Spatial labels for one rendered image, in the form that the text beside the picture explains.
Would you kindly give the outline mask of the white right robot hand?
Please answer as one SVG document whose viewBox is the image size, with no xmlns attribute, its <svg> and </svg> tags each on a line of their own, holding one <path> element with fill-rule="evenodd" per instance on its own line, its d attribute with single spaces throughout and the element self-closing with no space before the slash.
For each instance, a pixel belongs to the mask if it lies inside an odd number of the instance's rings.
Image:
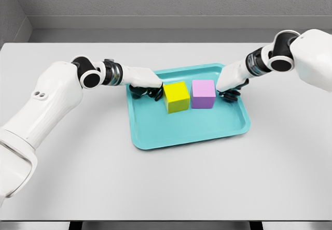
<svg viewBox="0 0 332 230">
<path fill-rule="evenodd" d="M 253 78 L 253 75 L 248 71 L 245 61 L 234 62 L 222 68 L 216 90 L 223 99 L 237 101 L 241 95 L 239 91 L 249 83 L 249 78 Z"/>
</svg>

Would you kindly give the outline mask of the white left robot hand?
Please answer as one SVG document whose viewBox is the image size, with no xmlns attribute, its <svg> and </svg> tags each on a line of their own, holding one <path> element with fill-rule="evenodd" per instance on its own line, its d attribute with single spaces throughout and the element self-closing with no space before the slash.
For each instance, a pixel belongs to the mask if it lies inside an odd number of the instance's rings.
<svg viewBox="0 0 332 230">
<path fill-rule="evenodd" d="M 123 71 L 123 84 L 129 85 L 134 98 L 149 96 L 158 101 L 163 96 L 161 79 L 149 68 L 126 67 Z"/>
</svg>

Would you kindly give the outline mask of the pink cube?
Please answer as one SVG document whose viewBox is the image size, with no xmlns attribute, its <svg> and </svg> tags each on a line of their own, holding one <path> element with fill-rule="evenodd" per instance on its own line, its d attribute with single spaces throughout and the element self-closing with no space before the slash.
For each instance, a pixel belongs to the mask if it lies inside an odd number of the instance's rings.
<svg viewBox="0 0 332 230">
<path fill-rule="evenodd" d="M 211 109 L 216 98 L 213 80 L 193 80 L 191 83 L 191 107 Z"/>
</svg>

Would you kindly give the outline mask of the yellow cube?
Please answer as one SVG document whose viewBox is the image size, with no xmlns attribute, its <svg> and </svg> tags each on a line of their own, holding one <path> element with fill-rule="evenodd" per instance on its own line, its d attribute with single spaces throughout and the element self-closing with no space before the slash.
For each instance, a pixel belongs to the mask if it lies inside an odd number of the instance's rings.
<svg viewBox="0 0 332 230">
<path fill-rule="evenodd" d="M 163 86 L 163 100 L 167 113 L 184 111 L 189 108 L 190 95 L 184 81 Z"/>
</svg>

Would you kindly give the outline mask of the teal tray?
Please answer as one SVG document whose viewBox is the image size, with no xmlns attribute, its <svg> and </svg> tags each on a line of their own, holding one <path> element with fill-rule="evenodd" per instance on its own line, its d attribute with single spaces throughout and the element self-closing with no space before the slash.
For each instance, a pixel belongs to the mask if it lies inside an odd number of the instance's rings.
<svg viewBox="0 0 332 230">
<path fill-rule="evenodd" d="M 135 98 L 127 91 L 133 144 L 142 150 L 163 148 L 246 133 L 251 126 L 240 98 L 229 102 L 216 97 L 211 109 L 167 113 L 162 99 Z"/>
</svg>

